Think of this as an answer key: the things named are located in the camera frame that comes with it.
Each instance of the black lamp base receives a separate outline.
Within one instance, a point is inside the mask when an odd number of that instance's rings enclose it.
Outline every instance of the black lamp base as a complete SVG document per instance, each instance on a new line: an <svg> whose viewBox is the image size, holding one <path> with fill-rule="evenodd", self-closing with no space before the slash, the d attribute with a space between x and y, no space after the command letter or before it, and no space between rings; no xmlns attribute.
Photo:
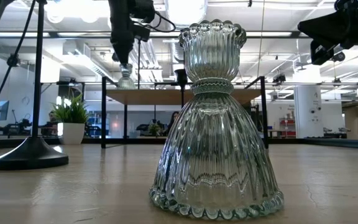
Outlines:
<svg viewBox="0 0 358 224"><path fill-rule="evenodd" d="M67 164L68 156L54 150L42 138L29 137L0 156L0 170L42 169Z"/></svg>

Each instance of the computer monitor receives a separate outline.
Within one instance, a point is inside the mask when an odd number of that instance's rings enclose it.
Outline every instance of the computer monitor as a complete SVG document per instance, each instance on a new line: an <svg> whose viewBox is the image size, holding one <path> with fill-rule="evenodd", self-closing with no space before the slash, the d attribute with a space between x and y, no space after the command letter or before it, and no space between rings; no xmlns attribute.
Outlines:
<svg viewBox="0 0 358 224"><path fill-rule="evenodd" d="M9 101L0 101L0 121L7 120L8 107L9 107Z"/></svg>

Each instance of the glass vase base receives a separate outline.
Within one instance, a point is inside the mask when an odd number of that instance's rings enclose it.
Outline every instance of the glass vase base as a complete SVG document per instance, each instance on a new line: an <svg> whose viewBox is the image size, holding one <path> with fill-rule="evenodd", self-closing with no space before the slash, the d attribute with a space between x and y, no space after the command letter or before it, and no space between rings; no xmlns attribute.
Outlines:
<svg viewBox="0 0 358 224"><path fill-rule="evenodd" d="M161 190L150 189L152 203L165 211L171 211L184 217L202 218L207 220L244 220L249 218L264 217L281 210L284 206L284 194L277 191L270 197L266 197L261 204L249 205L226 209L208 209L199 206L191 206L178 203L175 199L169 200L166 193Z"/></svg>
<svg viewBox="0 0 358 224"><path fill-rule="evenodd" d="M149 197L164 210L212 220L264 216L284 203L254 122L222 92L199 93L182 109Z"/></svg>

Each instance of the potted plant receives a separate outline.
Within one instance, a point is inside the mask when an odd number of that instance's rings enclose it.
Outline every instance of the potted plant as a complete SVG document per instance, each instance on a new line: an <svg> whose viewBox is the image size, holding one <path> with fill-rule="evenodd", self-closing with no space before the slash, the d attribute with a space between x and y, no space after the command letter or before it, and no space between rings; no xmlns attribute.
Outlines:
<svg viewBox="0 0 358 224"><path fill-rule="evenodd" d="M69 98L71 104L54 104L53 113L59 122L58 137L62 144L81 144L84 138L85 123L89 115L86 105L81 101L81 95Z"/></svg>
<svg viewBox="0 0 358 224"><path fill-rule="evenodd" d="M149 125L149 133L152 135L152 136L157 136L160 132L161 128L158 124L150 124Z"/></svg>

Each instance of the green plant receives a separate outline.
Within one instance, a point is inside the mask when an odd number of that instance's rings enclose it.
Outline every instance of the green plant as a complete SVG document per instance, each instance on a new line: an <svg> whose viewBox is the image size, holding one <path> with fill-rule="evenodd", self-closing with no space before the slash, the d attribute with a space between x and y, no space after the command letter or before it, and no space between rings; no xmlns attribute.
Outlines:
<svg viewBox="0 0 358 224"><path fill-rule="evenodd" d="M151 135L156 136L157 133L161 130L160 126L158 124L150 124L149 125L149 133Z"/></svg>
<svg viewBox="0 0 358 224"><path fill-rule="evenodd" d="M71 105L65 103L60 105L53 104L53 115L61 123L85 124L89 118L86 112L86 105L81 101L81 95L70 97Z"/></svg>

